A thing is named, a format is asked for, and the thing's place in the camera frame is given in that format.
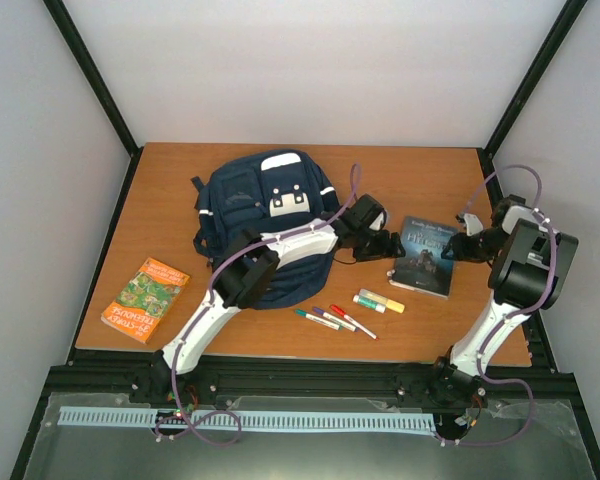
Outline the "dark blue castle cover book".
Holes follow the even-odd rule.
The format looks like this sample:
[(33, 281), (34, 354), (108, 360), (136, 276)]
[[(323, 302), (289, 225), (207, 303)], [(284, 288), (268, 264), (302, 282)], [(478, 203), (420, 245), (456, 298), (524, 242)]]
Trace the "dark blue castle cover book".
[(448, 298), (454, 261), (442, 256), (457, 229), (422, 218), (407, 216), (401, 231), (405, 256), (397, 258), (387, 273), (389, 283), (397, 288)]

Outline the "navy blue student backpack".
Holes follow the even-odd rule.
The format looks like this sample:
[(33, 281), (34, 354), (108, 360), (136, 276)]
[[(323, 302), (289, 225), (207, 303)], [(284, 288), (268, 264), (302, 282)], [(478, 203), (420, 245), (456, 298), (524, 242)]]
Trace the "navy blue student backpack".
[[(230, 161), (198, 190), (200, 228), (194, 247), (215, 270), (230, 243), (244, 229), (274, 233), (299, 228), (341, 204), (334, 186), (306, 152), (278, 149)], [(306, 257), (279, 267), (256, 310), (292, 307), (319, 293), (327, 283), (333, 253)]]

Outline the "orange treehouse book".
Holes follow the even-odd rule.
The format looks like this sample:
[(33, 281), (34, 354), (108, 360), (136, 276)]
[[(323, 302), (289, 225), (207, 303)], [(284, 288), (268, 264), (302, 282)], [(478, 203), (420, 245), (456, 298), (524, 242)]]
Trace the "orange treehouse book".
[(148, 257), (104, 309), (101, 321), (119, 333), (147, 344), (189, 280), (188, 274)]

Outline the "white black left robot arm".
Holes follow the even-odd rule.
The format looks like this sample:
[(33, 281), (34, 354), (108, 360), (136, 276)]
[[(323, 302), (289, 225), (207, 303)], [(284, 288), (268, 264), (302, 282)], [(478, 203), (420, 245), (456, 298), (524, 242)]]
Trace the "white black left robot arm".
[(185, 374), (197, 367), (231, 318), (255, 307), (282, 267), (342, 248), (352, 250), (358, 262), (403, 257), (400, 235), (385, 229), (387, 217), (386, 209), (365, 194), (348, 199), (335, 213), (325, 212), (296, 228), (274, 233), (245, 229), (225, 251), (185, 326), (152, 354), (146, 374), (133, 373), (132, 391), (146, 390), (170, 403), (181, 400), (188, 390)]

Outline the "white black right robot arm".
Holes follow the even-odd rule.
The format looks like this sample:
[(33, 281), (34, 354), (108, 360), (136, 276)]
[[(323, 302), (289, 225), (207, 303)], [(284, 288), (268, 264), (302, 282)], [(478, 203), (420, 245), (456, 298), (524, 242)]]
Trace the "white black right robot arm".
[(427, 390), (444, 407), (477, 396), (482, 375), (509, 335), (557, 301), (579, 244), (538, 207), (514, 195), (497, 204), (489, 227), (467, 210), (457, 220), (464, 230), (451, 237), (442, 257), (490, 264), (491, 293), (468, 333), (434, 363)]

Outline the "yellow highlighter pen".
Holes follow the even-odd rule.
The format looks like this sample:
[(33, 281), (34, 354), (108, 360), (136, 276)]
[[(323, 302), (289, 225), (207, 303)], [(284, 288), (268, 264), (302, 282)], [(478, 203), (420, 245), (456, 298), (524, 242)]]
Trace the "yellow highlighter pen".
[(399, 313), (402, 314), (405, 310), (405, 305), (402, 303), (399, 303), (395, 300), (391, 300), (387, 297), (384, 297), (382, 295), (379, 295), (377, 293), (374, 293), (372, 291), (369, 291), (367, 289), (361, 289), (359, 291), (359, 295), (362, 297), (365, 297), (369, 300), (372, 300), (378, 304), (382, 304), (384, 305), (387, 309), (395, 312), (395, 313)]

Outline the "green label glue stick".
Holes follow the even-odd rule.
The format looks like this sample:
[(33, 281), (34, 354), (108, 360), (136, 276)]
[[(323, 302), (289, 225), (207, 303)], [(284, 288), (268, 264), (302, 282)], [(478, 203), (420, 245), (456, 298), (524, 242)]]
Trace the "green label glue stick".
[(371, 300), (364, 296), (354, 295), (353, 302), (358, 305), (361, 305), (365, 308), (368, 308), (370, 310), (379, 312), (379, 313), (384, 313), (386, 311), (386, 307), (383, 304), (378, 303), (378, 302)]

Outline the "red capped marker pen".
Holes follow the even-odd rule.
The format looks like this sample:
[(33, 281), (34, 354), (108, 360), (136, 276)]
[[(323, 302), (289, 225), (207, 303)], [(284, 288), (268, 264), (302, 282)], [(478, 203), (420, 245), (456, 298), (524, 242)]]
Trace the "red capped marker pen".
[(358, 322), (357, 320), (355, 320), (352, 316), (350, 316), (344, 309), (342, 309), (341, 307), (335, 305), (335, 304), (331, 304), (330, 305), (330, 309), (337, 313), (338, 315), (340, 315), (343, 319), (345, 319), (347, 322), (351, 323), (352, 325), (354, 325), (356, 328), (358, 328), (359, 330), (361, 330), (362, 332), (364, 332), (367, 336), (369, 336), (370, 338), (377, 340), (378, 337), (375, 333), (373, 333), (371, 330), (369, 330), (367, 327), (365, 327), (364, 325), (362, 325), (360, 322)]

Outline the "purple capped marker pen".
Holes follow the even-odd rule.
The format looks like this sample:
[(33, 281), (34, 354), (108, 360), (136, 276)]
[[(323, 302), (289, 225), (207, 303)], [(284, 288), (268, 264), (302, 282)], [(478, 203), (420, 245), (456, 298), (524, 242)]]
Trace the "purple capped marker pen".
[(314, 313), (316, 313), (316, 314), (324, 317), (325, 319), (327, 319), (327, 320), (329, 320), (331, 322), (334, 322), (334, 323), (340, 325), (341, 327), (343, 327), (343, 328), (345, 328), (347, 330), (350, 330), (352, 332), (355, 332), (357, 330), (357, 327), (354, 326), (352, 323), (350, 323), (350, 322), (348, 322), (348, 321), (346, 321), (346, 320), (344, 320), (344, 319), (342, 319), (342, 318), (340, 318), (340, 317), (338, 317), (336, 315), (333, 315), (333, 314), (331, 314), (331, 313), (329, 313), (329, 312), (327, 312), (327, 311), (325, 311), (325, 310), (323, 310), (323, 309), (321, 309), (319, 307), (314, 306), (312, 308), (312, 310), (313, 310)]

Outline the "green capped marker pen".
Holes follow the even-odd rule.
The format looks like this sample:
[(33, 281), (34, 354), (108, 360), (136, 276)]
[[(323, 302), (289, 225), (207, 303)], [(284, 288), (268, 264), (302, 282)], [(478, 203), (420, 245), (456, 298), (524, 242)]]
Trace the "green capped marker pen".
[(337, 323), (335, 323), (333, 321), (327, 320), (327, 319), (325, 319), (323, 317), (319, 317), (319, 316), (316, 316), (314, 314), (310, 314), (308, 312), (305, 312), (304, 310), (295, 309), (294, 313), (297, 314), (297, 315), (299, 315), (299, 316), (301, 316), (301, 317), (303, 317), (303, 318), (305, 318), (305, 319), (308, 319), (308, 320), (310, 320), (310, 321), (312, 321), (314, 323), (323, 325), (323, 326), (331, 328), (333, 330), (340, 330), (341, 329), (341, 326), (339, 324), (337, 324)]

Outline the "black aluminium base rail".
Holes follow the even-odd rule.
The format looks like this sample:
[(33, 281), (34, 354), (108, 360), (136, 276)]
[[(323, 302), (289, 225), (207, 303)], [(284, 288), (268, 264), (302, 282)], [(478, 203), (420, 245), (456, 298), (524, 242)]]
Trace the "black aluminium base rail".
[(225, 408), (245, 396), (363, 398), (431, 412), (488, 406), (500, 399), (580, 400), (573, 375), (547, 366), (491, 367), (469, 378), (444, 361), (364, 363), (205, 356), (190, 373), (173, 377), (153, 354), (78, 351), (50, 369), (43, 391), (123, 393), (135, 403)]

